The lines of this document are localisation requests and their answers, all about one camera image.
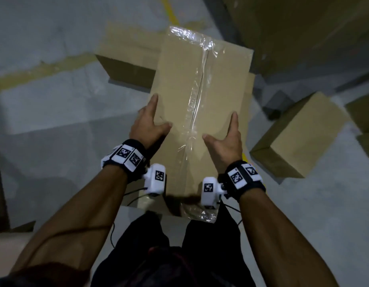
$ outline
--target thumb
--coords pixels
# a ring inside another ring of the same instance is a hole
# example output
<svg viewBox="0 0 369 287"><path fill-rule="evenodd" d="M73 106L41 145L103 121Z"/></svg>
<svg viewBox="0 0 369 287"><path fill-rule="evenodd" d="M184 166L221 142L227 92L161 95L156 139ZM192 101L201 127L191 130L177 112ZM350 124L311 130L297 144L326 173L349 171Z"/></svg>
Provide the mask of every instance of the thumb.
<svg viewBox="0 0 369 287"><path fill-rule="evenodd" d="M158 129L161 133L161 135L168 135L172 128L172 123L164 123L163 125L158 126Z"/></svg>
<svg viewBox="0 0 369 287"><path fill-rule="evenodd" d="M214 148L215 142L218 141L216 138L208 134L203 134L202 138L206 146L212 148Z"/></svg>

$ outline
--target black wrist strap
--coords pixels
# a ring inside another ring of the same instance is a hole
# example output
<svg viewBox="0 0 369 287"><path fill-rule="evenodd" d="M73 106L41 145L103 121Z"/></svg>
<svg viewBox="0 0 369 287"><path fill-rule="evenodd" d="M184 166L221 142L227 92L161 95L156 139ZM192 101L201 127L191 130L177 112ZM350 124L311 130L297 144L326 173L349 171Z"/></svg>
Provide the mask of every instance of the black wrist strap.
<svg viewBox="0 0 369 287"><path fill-rule="evenodd" d="M146 172L146 149L138 140L128 139L103 163L103 167L109 164L121 167L127 173L128 183L136 181Z"/></svg>
<svg viewBox="0 0 369 287"><path fill-rule="evenodd" d="M235 198L238 202L242 194L250 189L260 188L266 192L262 178L254 166L243 160L235 161L227 167L223 184L227 195Z"/></svg>

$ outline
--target gray floor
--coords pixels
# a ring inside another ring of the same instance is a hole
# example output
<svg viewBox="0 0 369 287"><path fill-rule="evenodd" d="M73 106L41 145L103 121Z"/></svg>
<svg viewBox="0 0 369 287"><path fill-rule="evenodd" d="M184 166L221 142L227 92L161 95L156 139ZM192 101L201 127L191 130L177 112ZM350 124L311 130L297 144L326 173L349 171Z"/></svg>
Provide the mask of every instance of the gray floor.
<svg viewBox="0 0 369 287"><path fill-rule="evenodd" d="M202 0L170 1L181 24L199 22L203 33L220 38ZM107 21L151 30L169 24L159 0L0 0L0 76L92 52ZM334 89L367 71L272 85L257 78L248 150L272 124L262 107L283 108L316 90L343 106L368 93L369 83L340 94ZM12 227L37 220L39 228L82 188L100 170L108 150L127 138L146 98L144 92L109 84L98 62L0 92L0 165ZM369 159L356 141L358 134L355 125L345 125L305 179L280 181L261 170L271 199L341 286L369 286ZM121 207L114 239L141 214ZM240 220L238 213L231 214ZM163 217L172 245L181 244L187 223ZM241 243L255 282L264 286L244 232ZM95 267L110 251L108 240Z"/></svg>

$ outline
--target leg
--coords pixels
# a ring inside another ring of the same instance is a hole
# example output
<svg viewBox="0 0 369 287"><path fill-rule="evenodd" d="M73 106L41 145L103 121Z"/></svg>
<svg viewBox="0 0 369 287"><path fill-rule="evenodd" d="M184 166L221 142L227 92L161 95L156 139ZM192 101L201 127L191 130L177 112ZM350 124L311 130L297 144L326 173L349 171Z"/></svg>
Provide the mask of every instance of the leg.
<svg viewBox="0 0 369 287"><path fill-rule="evenodd" d="M113 286L128 276L146 259L148 250L155 246L169 246L158 216L146 212L133 221L120 237L115 249L98 266L91 286Z"/></svg>
<svg viewBox="0 0 369 287"><path fill-rule="evenodd" d="M188 224L182 248L195 262L213 260L210 271L235 286L255 286L241 253L238 225L222 202L215 223Z"/></svg>

